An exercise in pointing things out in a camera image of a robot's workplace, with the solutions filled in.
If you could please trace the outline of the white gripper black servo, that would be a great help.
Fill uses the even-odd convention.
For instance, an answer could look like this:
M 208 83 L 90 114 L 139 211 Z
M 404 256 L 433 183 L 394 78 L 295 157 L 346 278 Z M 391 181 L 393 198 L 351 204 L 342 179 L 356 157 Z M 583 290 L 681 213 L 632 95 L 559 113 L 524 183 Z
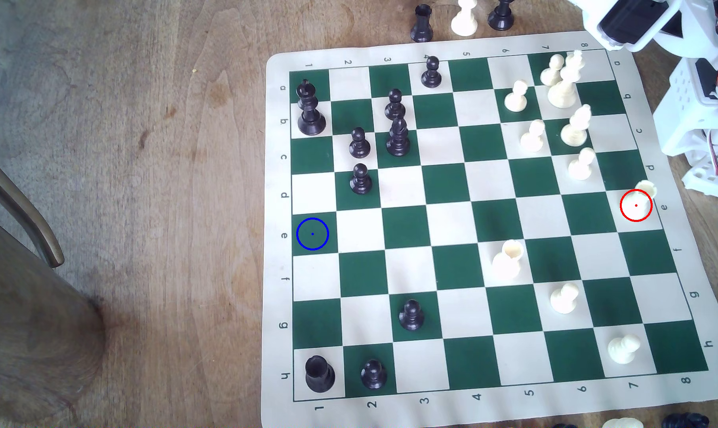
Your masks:
M 679 11 L 682 1 L 570 1 L 584 29 L 607 50 L 638 52 Z

